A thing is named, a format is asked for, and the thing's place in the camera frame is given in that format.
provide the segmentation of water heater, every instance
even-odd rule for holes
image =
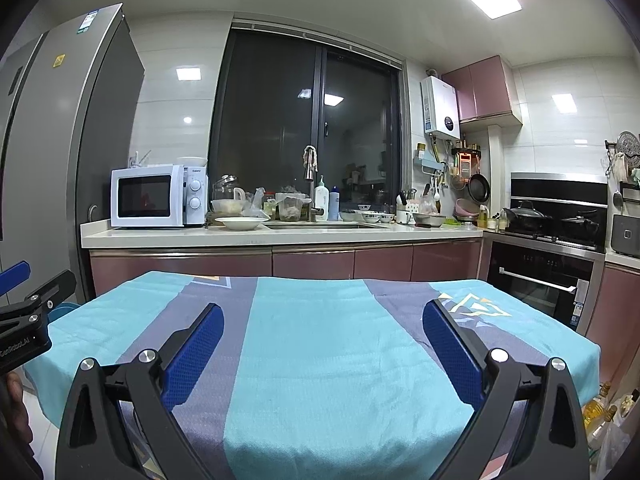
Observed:
[[[424,133],[439,139],[460,140],[456,89],[441,79],[429,76],[420,82]]]

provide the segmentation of screw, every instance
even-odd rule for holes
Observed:
[[[562,359],[559,357],[554,357],[553,359],[551,359],[551,365],[553,368],[560,372],[566,368],[565,362],[562,361]]]
[[[493,359],[497,363],[503,363],[509,358],[509,354],[505,352],[502,348],[494,348],[491,350],[491,359]]]
[[[143,350],[138,354],[138,359],[141,363],[150,363],[156,358],[156,352],[153,350]]]
[[[80,363],[80,369],[84,371],[91,370],[91,368],[94,367],[94,364],[95,361],[90,357],[88,357],[87,359],[82,359],[82,362]]]

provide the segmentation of lower cabinet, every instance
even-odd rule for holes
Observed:
[[[414,247],[382,247],[356,249],[353,277],[357,280],[389,280],[408,282],[411,280],[411,264]]]
[[[605,267],[587,339],[600,346],[600,381],[614,387],[626,373],[640,344],[640,274]]]
[[[202,276],[271,276],[271,248],[234,254],[165,256],[164,254],[121,255],[105,251],[91,254],[91,270],[97,296],[142,276],[150,270]]]
[[[414,245],[412,282],[469,280],[478,273],[480,240]]]
[[[273,275],[301,280],[350,280],[353,250],[273,253]]]

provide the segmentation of cabinet door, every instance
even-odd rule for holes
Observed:
[[[412,282],[469,280],[478,273],[480,240],[414,245]]]
[[[600,346],[600,380],[617,384],[640,342],[640,274],[605,267],[587,339]]]
[[[300,280],[350,280],[354,251],[273,253],[273,275]]]
[[[356,250],[353,277],[357,280],[411,280],[411,264],[414,248],[409,246]]]
[[[460,120],[463,121],[477,117],[474,85],[471,81],[471,70],[469,70],[469,67],[463,66],[453,72],[442,74],[442,80],[456,89]]]
[[[201,276],[271,276],[271,251],[198,256],[101,256],[91,254],[97,296],[150,270]]]
[[[469,65],[474,86],[477,117],[511,112],[507,83],[500,56]]]

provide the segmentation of human hand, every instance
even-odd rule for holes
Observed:
[[[22,389],[20,376],[17,373],[9,372],[6,375],[6,389],[9,391],[11,399],[11,414],[14,418],[15,429],[18,431],[20,438],[25,443],[30,444],[33,441],[33,431],[29,427],[29,413],[22,401],[24,390]]]

